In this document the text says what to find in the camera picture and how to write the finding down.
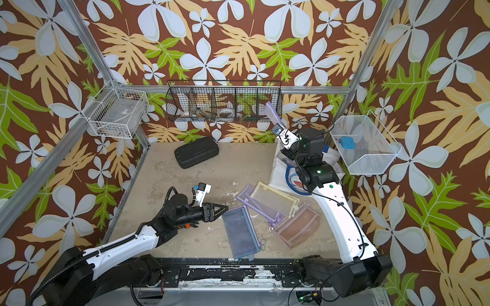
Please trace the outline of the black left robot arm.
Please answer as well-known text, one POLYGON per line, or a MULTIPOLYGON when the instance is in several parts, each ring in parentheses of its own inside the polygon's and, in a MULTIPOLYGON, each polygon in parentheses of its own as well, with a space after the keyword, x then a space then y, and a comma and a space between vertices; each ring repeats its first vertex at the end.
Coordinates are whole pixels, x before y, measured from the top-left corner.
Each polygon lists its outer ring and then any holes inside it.
POLYGON ((171 187, 157 215, 136 232, 85 251, 65 251, 26 305, 39 296, 47 305, 85 305, 115 289, 158 284, 163 267, 148 251, 170 241, 185 225, 211 223, 227 211, 228 206, 215 203, 196 207, 171 187))

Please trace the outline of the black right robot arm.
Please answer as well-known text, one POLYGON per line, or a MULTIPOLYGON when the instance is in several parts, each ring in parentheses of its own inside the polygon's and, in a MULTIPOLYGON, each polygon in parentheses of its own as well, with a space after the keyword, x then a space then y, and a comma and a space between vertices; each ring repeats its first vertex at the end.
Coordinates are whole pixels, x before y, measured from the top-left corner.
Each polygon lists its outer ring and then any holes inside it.
POLYGON ((324 132, 307 129, 293 133, 275 131, 281 153, 296 163, 302 188, 322 212, 338 244, 340 261, 309 256, 301 261, 305 280, 330 285, 342 298, 381 285, 393 267, 387 254, 380 254, 366 237, 343 193, 333 166, 323 160, 324 132))

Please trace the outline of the purple mesh pouch bottom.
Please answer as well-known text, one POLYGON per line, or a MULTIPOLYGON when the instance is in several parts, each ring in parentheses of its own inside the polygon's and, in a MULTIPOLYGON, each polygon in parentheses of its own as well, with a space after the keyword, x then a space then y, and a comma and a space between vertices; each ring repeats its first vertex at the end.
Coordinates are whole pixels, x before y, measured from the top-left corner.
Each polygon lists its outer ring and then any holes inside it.
POLYGON ((260 244, 245 206, 227 211, 222 216, 233 258, 254 260, 260 244))

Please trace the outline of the cream mesh pouch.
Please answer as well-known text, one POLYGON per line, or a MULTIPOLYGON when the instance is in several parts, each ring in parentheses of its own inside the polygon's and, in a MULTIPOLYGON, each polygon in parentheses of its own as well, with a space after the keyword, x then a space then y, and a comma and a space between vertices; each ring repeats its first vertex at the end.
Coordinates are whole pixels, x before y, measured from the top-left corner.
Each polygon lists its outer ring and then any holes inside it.
POLYGON ((290 218, 293 218, 299 210, 299 198, 270 187, 263 182, 257 184, 251 198, 290 218))

